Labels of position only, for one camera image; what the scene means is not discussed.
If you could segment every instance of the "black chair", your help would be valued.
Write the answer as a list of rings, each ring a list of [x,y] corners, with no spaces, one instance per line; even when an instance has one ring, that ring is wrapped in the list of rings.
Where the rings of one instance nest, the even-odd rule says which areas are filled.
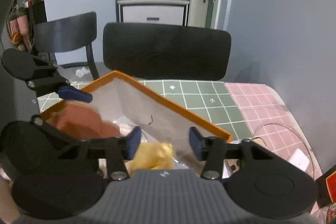
[[[147,23],[108,23],[104,64],[143,79],[220,80],[231,36],[225,31]]]
[[[68,52],[85,46],[87,62],[70,63],[62,67],[88,66],[94,80],[99,78],[92,51],[92,42],[96,38],[95,12],[40,23],[34,28],[35,47],[39,52]]]

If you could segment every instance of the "chair leg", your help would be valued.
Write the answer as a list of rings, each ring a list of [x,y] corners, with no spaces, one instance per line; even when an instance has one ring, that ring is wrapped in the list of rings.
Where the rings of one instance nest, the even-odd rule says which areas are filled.
[[[94,80],[97,80],[99,78],[99,74],[98,74],[95,60],[93,59],[92,43],[90,43],[89,45],[86,45],[85,47],[86,47],[87,63],[89,64],[92,77]]]

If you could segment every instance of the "cable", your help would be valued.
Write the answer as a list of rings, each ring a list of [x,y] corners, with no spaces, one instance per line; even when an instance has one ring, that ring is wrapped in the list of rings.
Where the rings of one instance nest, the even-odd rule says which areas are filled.
[[[262,129],[264,126],[268,126],[268,125],[277,125],[277,126],[285,127],[285,128],[287,128],[288,130],[292,131],[292,132],[293,132],[293,133],[300,139],[300,141],[303,143],[303,145],[305,146],[305,148],[306,148],[307,151],[308,151],[308,155],[309,155],[311,164],[312,164],[312,166],[313,166],[313,180],[315,180],[315,165],[314,165],[314,162],[313,162],[311,153],[310,153],[310,149],[308,149],[308,146],[306,145],[306,143],[304,142],[304,140],[301,138],[301,136],[296,132],[296,130],[295,130],[294,128],[291,128],[290,126],[288,126],[288,125],[286,125],[286,124],[284,124],[284,123],[281,123],[281,122],[268,122],[268,123],[262,124],[260,127],[257,128],[257,130],[253,133],[253,136],[252,136],[251,140],[256,139],[256,138],[259,138],[259,137],[254,138],[254,135],[256,135],[256,133],[257,133],[260,129]]]

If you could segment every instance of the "red-brown object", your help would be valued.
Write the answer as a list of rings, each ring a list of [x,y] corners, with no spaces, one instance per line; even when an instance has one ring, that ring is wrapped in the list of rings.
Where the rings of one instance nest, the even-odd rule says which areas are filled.
[[[61,112],[53,113],[49,123],[75,139],[121,136],[117,125],[102,121],[94,108],[82,102],[66,102]]]

